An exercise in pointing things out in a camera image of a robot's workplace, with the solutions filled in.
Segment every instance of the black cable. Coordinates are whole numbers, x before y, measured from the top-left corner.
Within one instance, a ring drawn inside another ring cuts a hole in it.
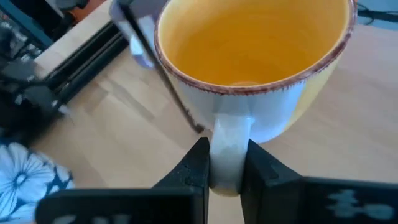
[[[360,10],[360,9],[358,8],[358,15],[359,15],[360,12],[362,11],[362,12],[364,12],[365,14],[367,14],[369,18],[371,18],[371,20],[370,20],[369,22],[365,23],[364,25],[370,25],[370,24],[372,24],[373,21],[374,21],[374,17],[373,17],[373,15],[372,15],[372,12],[370,11],[370,9],[369,9],[368,7],[366,7],[366,6],[362,5],[362,4],[360,4],[360,3],[357,3],[357,5],[358,5],[359,7],[361,7],[361,8],[363,8],[362,10]]]
[[[368,7],[364,6],[361,3],[357,3],[359,7],[362,9],[358,9],[358,16],[368,17],[371,20],[364,25],[372,24],[376,19],[389,21],[389,22],[398,22],[398,11],[373,11]]]

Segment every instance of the black plastic part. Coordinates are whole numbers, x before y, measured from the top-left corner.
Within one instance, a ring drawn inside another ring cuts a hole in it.
[[[210,143],[200,138],[175,168],[154,187],[195,187],[201,191],[197,204],[198,223],[207,223],[209,199]]]
[[[302,224],[398,223],[398,185],[305,178]]]
[[[200,138],[181,162],[151,189],[64,190],[43,199],[36,223],[206,224],[210,144]]]
[[[250,140],[241,191],[245,224],[295,223],[302,185],[301,175]]]
[[[63,190],[39,202],[35,220],[36,224],[202,224],[194,216],[198,197],[194,187]]]

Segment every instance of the mug rim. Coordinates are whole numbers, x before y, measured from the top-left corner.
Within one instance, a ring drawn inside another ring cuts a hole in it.
[[[156,21],[155,26],[155,51],[159,57],[160,63],[163,67],[171,73],[174,77],[179,79],[181,82],[185,84],[203,90],[210,93],[216,93],[219,95],[254,95],[260,93],[267,93],[269,91],[276,91],[282,88],[288,88],[291,85],[294,85],[298,82],[302,82],[307,80],[308,78],[320,73],[322,70],[326,69],[331,63],[333,63],[344,51],[348,40],[351,38],[354,25],[357,18],[356,13],[356,3],[354,0],[347,0],[348,7],[349,7],[349,21],[348,25],[346,25],[345,32],[340,37],[337,44],[333,46],[333,48],[325,54],[319,61],[311,65],[310,67],[302,70],[294,75],[291,75],[287,78],[277,80],[270,83],[260,84],[260,85],[253,85],[253,86],[229,86],[229,85],[217,85],[213,83],[204,82],[193,78],[183,72],[181,72],[178,68],[176,68],[171,61],[165,56],[161,47],[160,47],[160,40],[159,40],[159,26],[160,20],[163,16],[165,8],[169,5],[172,0],[168,0],[167,3],[164,5],[160,12],[160,16]]]

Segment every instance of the mug handle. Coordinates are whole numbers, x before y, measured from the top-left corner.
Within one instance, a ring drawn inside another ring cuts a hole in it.
[[[210,187],[214,192],[239,195],[253,122],[250,116],[216,115],[210,146]]]

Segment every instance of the floral fabric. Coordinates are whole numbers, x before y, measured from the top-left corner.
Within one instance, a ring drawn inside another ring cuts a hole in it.
[[[0,140],[0,223],[32,221],[40,199],[70,188],[73,177],[65,167],[21,144]]]

